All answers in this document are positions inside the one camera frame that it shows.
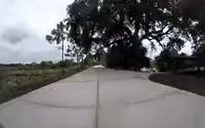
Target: bush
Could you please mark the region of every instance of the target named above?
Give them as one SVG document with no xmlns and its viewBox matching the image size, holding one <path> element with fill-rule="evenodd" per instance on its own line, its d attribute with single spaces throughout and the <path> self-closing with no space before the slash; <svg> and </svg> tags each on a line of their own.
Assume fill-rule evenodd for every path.
<svg viewBox="0 0 205 128">
<path fill-rule="evenodd" d="M 118 69 L 140 70 L 143 67 L 150 68 L 150 59 L 145 56 L 146 52 L 147 50 L 143 46 L 136 49 L 125 44 L 114 45 L 108 51 L 106 65 L 109 68 Z"/>
</svg>

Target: roadside vegetation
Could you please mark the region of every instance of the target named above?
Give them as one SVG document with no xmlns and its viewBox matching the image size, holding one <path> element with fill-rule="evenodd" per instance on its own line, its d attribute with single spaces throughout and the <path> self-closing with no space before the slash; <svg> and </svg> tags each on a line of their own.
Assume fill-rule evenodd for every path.
<svg viewBox="0 0 205 128">
<path fill-rule="evenodd" d="M 72 60 L 53 63 L 0 64 L 0 104 L 85 70 L 90 64 Z"/>
</svg>

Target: tree canopy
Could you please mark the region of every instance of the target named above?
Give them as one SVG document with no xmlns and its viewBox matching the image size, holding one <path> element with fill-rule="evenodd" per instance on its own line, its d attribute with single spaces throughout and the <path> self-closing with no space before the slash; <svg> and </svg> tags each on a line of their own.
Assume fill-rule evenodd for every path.
<svg viewBox="0 0 205 128">
<path fill-rule="evenodd" d="M 177 0 L 74 0 L 62 21 L 65 32 L 60 33 L 82 53 L 99 45 L 140 60 L 147 51 L 143 41 L 152 49 L 181 49 L 186 41 L 198 42 L 202 33 L 181 6 Z"/>
</svg>

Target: green grass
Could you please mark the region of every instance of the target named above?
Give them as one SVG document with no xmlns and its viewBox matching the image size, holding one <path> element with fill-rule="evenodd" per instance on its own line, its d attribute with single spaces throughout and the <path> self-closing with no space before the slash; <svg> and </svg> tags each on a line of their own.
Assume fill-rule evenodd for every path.
<svg viewBox="0 0 205 128">
<path fill-rule="evenodd" d="M 0 104 L 84 69 L 72 66 L 66 69 L 12 70 L 1 73 Z"/>
</svg>

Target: sky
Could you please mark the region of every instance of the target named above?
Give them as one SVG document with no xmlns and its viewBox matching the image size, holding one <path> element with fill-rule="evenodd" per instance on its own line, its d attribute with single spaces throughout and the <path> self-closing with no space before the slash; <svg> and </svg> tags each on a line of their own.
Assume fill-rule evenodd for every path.
<svg viewBox="0 0 205 128">
<path fill-rule="evenodd" d="M 59 61 L 61 52 L 45 35 L 66 17 L 72 1 L 0 0 L 0 63 Z M 148 56 L 158 53 L 159 49 Z"/>
</svg>

